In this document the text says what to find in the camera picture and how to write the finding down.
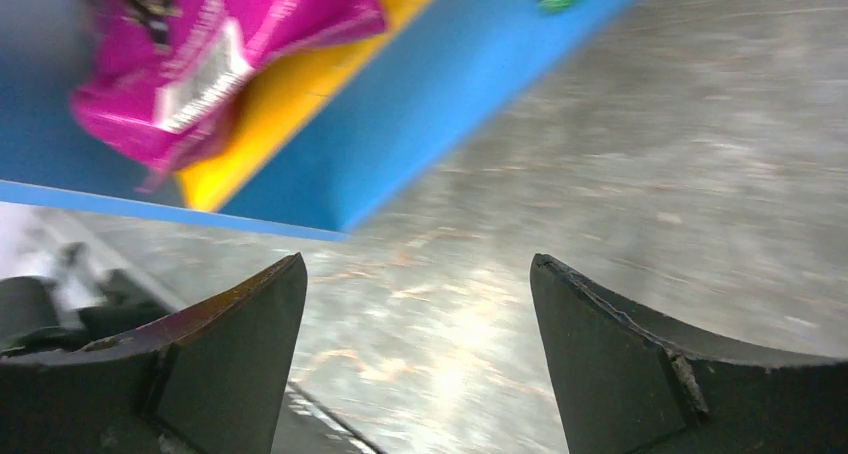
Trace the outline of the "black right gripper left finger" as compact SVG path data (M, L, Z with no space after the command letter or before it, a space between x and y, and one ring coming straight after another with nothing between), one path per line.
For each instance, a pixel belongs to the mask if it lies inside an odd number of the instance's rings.
M5 453L268 453L304 311L299 254L122 333L1 353Z

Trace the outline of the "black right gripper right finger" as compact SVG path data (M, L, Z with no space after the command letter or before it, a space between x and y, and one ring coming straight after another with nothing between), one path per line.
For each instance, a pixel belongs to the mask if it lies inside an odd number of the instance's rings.
M573 453L843 453L847 363L692 326L547 254L530 285Z

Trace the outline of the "purple candy bag top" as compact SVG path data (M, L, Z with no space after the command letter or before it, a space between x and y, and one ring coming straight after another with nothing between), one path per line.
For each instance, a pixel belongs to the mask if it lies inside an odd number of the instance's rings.
M220 153L241 89L277 59L384 32L380 0L94 0L92 75L71 97L145 190Z

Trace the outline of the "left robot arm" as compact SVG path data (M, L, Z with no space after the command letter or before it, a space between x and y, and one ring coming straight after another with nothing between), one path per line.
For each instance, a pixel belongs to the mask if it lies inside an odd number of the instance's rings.
M34 273L1 280L1 356L74 352L170 313L125 270L97 273L86 244L65 244Z

